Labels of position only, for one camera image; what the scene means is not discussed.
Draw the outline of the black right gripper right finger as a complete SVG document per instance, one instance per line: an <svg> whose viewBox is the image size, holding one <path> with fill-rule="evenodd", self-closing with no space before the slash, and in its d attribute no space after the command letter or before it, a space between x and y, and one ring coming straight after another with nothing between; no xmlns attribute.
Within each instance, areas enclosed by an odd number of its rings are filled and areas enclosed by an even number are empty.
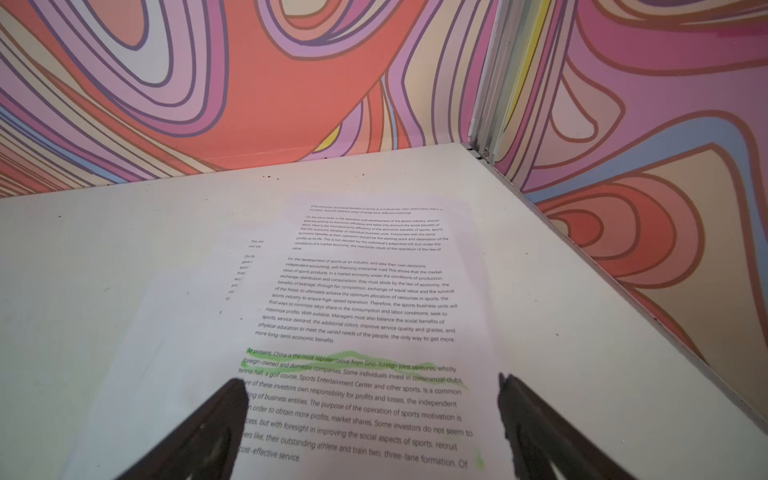
<svg viewBox="0 0 768 480"><path fill-rule="evenodd" d="M498 377L498 409L518 479L631 479L527 384Z"/></svg>

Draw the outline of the green highlighted printed paper sheet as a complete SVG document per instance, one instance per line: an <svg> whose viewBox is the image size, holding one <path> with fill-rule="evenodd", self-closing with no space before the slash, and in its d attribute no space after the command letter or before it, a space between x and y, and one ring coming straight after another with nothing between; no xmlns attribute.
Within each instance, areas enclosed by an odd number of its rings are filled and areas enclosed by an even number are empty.
<svg viewBox="0 0 768 480"><path fill-rule="evenodd" d="M475 231L460 203L302 195L185 336L176 400L245 384L237 479L508 479Z"/></svg>

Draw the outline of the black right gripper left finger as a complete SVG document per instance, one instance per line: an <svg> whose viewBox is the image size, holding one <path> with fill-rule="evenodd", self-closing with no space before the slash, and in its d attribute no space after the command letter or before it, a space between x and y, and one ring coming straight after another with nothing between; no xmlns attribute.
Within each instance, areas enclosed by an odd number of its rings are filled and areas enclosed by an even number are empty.
<svg viewBox="0 0 768 480"><path fill-rule="evenodd" d="M249 396L231 379L119 477L229 479L239 452Z"/></svg>

